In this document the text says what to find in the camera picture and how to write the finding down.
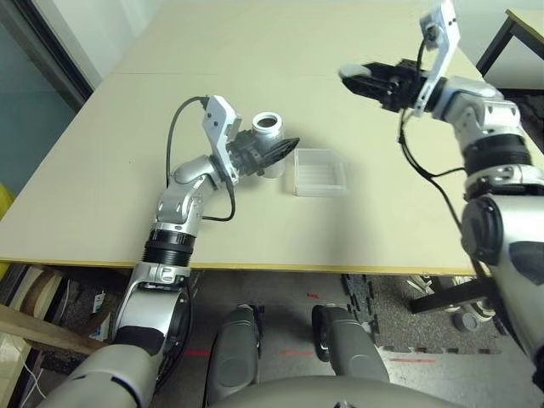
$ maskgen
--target clear plastic box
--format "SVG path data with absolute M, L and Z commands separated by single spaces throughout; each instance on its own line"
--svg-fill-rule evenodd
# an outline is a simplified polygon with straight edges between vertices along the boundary
M 295 149 L 295 196 L 342 196 L 348 192 L 345 162 L 330 150 Z

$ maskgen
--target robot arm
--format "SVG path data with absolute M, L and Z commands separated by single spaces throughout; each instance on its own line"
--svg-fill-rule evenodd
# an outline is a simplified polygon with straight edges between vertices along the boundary
M 437 27 L 448 19 L 455 25 L 449 9 L 448 19 L 432 15 Z M 429 18 L 423 21 L 427 38 Z M 438 30 L 443 47 L 456 43 L 447 38 L 450 32 Z M 445 70 L 446 54 L 439 53 L 440 66 L 435 63 L 430 73 L 417 72 L 417 63 L 403 59 L 396 66 L 345 65 L 339 74 L 350 91 L 379 100 L 384 109 L 413 108 L 418 116 L 423 106 L 453 126 L 467 172 L 462 247 L 488 266 L 506 310 L 502 318 L 511 322 L 544 389 L 544 172 L 532 166 L 513 102 L 485 82 L 436 77 Z
M 169 175 L 156 208 L 142 262 L 133 270 L 119 308 L 114 344 L 90 355 L 40 406 L 146 407 L 183 353 L 190 331 L 190 256 L 208 199 L 223 184 L 287 156 L 298 139 L 263 144 L 239 132 L 241 117 L 220 96 L 207 100 L 203 127 L 211 156 Z

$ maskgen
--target black cable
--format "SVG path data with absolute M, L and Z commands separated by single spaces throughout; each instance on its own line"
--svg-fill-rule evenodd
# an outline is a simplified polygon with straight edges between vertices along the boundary
M 157 384 L 155 386 L 155 393 L 158 393 L 162 386 L 165 384 L 167 379 L 172 374 L 173 370 L 178 366 L 179 361 L 183 358 L 185 350 L 187 349 L 187 346 L 189 345 L 189 337 L 193 330 L 193 295 L 190 288 L 190 279 L 187 280 L 187 285 L 185 287 L 185 290 L 187 291 L 187 312 L 189 313 L 189 322 L 187 324 L 187 331 L 185 332 L 184 341 L 182 342 L 180 350 L 177 352 L 176 356 L 170 357 L 173 359 L 172 364 L 161 374 L 161 378 L 157 381 Z
M 178 121 L 179 114 L 182 112 L 183 109 L 185 109 L 187 106 L 192 104 L 193 102 L 200 102 L 202 106 L 206 109 L 208 97 L 205 96 L 193 96 L 192 98 L 187 99 L 181 106 L 176 110 L 176 113 L 173 114 L 172 121 L 170 122 L 170 129 L 168 130 L 168 141 L 167 141 L 167 165 L 166 165 L 166 173 L 167 173 L 167 187 L 168 187 L 168 178 L 170 177 L 170 151 L 172 149 L 172 137 L 173 137 L 173 130 L 176 127 L 176 122 Z
M 235 217 L 236 214 L 236 200 L 235 200 L 235 186 L 232 184 L 232 180 L 230 177 L 225 177 L 225 182 L 227 186 L 227 191 L 229 192 L 229 198 L 230 198 L 230 214 L 226 218 L 218 218 L 218 217 L 202 217 L 202 219 L 207 219 L 208 221 L 220 221 L 220 222 L 226 222 L 230 221 L 232 218 Z
M 167 157 L 166 157 L 166 179 L 167 179 L 167 187 L 169 184 L 168 179 L 170 178 L 170 154 L 172 151 L 172 139 L 173 139 L 173 130 L 176 127 L 176 122 L 178 121 L 178 117 L 187 106 L 194 102 L 200 102 L 202 104 L 202 107 L 206 109 L 207 101 L 209 98 L 207 96 L 194 96 L 192 98 L 187 99 L 181 106 L 176 110 L 176 112 L 173 114 L 172 121 L 170 122 L 170 128 L 168 129 L 168 140 L 167 140 Z M 208 221 L 220 221 L 220 222 L 226 222 L 230 221 L 232 218 L 234 218 L 236 214 L 236 201 L 235 201 L 235 186 L 232 184 L 232 180 L 230 180 L 230 177 L 226 176 L 224 177 L 225 184 L 227 186 L 227 191 L 229 192 L 229 198 L 230 198 L 230 214 L 226 218 L 219 218 L 219 217 L 202 217 L 202 219 L 206 219 Z
M 456 223 L 457 228 L 459 230 L 461 230 L 461 221 L 459 220 L 459 217 L 457 217 L 455 208 L 451 204 L 450 197 L 446 194 L 444 189 L 439 184 L 437 184 L 433 179 L 437 178 L 437 177 L 442 177 L 442 176 L 445 176 L 446 174 L 457 172 L 457 171 L 460 171 L 460 170 L 463 170 L 463 169 L 460 168 L 460 167 L 457 167 L 457 168 L 452 168 L 451 170 L 448 170 L 446 172 L 434 174 L 434 173 L 428 172 L 423 167 L 421 167 L 420 164 L 417 162 L 417 160 L 414 158 L 414 156 L 411 154 L 410 149 L 408 148 L 408 144 L 406 143 L 405 113 L 406 113 L 406 110 L 403 110 L 402 113 L 400 114 L 400 123 L 399 123 L 399 139 L 398 139 L 398 142 L 399 142 L 399 144 L 401 146 L 402 153 L 404 154 L 404 156 L 405 156 L 406 160 L 408 161 L 408 163 L 410 163 L 410 165 L 414 168 L 414 170 L 416 170 L 416 172 L 420 176 L 422 176 L 424 179 L 426 179 L 430 184 L 432 184 L 439 191 L 439 193 L 444 198 L 444 201 L 445 201 L 446 205 L 448 206 L 448 209 L 450 210 L 451 216 L 452 216 L 454 222 Z
M 423 63 L 423 51 L 425 50 L 425 42 L 427 39 L 423 37 L 419 49 L 417 50 L 417 62 L 416 62 L 416 80 L 414 81 L 415 90 L 419 89 L 419 82 L 422 80 L 422 63 Z

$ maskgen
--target wooden table edge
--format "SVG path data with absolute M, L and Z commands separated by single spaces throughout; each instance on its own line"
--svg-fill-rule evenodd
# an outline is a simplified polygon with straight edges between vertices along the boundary
M 17 262 L 22 264 L 41 265 L 70 265 L 93 266 L 103 268 L 133 268 L 135 262 L 101 262 L 101 261 L 74 261 L 54 259 L 16 259 L 1 258 L 0 262 Z M 365 266 L 365 265 L 306 265 L 289 263 L 192 263 L 193 269 L 245 269 L 245 270 L 273 270 L 277 272 L 323 272 L 336 274 L 363 274 L 363 275 L 443 275 L 443 276 L 470 276 L 473 270 L 459 267 L 419 267 L 419 266 Z

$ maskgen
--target gray floor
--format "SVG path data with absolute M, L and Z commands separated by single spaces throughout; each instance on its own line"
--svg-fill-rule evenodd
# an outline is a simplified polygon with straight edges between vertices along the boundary
M 202 274 L 197 286 L 188 353 L 153 407 L 201 406 L 213 338 L 238 303 L 264 306 L 261 381 L 333 374 L 314 354 L 310 311 L 317 303 L 347 302 L 339 275 L 218 271 Z M 496 355 L 380 353 L 393 383 L 466 407 L 539 407 L 544 396 L 531 383 L 531 364 L 510 338 L 500 338 L 498 346 Z M 40 383 L 47 393 L 59 380 L 44 374 Z

